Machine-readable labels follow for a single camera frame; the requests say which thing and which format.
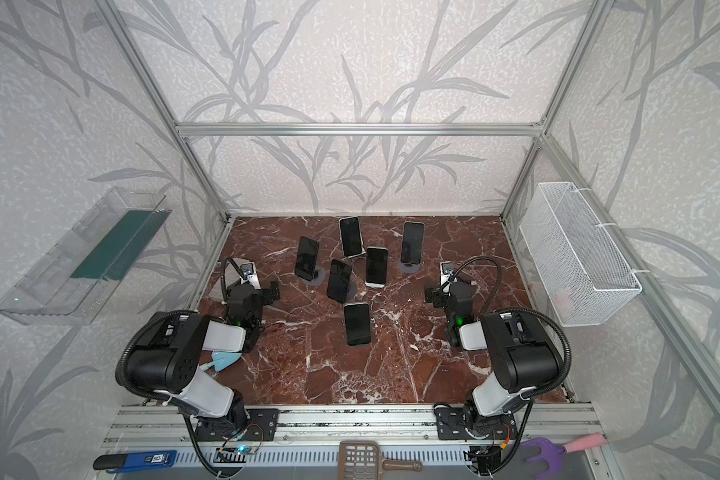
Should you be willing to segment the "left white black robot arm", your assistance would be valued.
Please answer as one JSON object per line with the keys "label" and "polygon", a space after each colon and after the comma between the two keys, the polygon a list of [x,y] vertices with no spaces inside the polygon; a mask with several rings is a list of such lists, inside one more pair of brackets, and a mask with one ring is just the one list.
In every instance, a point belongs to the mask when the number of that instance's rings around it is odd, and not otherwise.
{"label": "left white black robot arm", "polygon": [[274,439],[279,411],[247,410],[242,394],[212,378],[200,366],[205,351],[214,369],[224,358],[250,353],[262,330],[263,308],[280,299],[280,287],[234,285],[226,294],[225,316],[190,310],[157,312],[126,345],[116,366],[119,385],[130,393],[178,408],[196,442]]}

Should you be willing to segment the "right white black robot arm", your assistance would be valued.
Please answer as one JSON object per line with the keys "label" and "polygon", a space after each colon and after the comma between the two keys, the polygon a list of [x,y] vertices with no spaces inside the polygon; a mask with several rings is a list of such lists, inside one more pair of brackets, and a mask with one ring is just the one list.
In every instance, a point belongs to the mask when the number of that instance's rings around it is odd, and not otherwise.
{"label": "right white black robot arm", "polygon": [[573,363],[570,341],[547,315],[510,307],[474,315],[473,287],[454,282],[428,287],[425,301],[444,310],[449,343],[487,352],[491,373],[468,393],[462,407],[433,406],[440,440],[489,440],[505,448],[522,436],[515,414],[557,389]]}

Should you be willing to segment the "purple-edged phone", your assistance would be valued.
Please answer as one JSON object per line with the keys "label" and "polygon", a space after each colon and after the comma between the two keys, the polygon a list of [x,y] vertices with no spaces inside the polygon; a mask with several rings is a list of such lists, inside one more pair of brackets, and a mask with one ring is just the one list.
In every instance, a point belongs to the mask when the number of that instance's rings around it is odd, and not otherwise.
{"label": "purple-edged phone", "polygon": [[420,222],[405,222],[402,236],[400,261],[405,265],[419,265],[422,261],[422,250],[425,225]]}

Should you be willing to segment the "teal phone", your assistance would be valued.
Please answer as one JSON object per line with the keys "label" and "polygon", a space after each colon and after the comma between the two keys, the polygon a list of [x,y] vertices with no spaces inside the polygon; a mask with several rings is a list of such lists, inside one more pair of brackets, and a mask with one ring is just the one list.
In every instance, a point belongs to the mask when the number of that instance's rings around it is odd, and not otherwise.
{"label": "teal phone", "polygon": [[349,346],[367,345],[372,340],[369,303],[346,304],[343,308],[346,341]]}

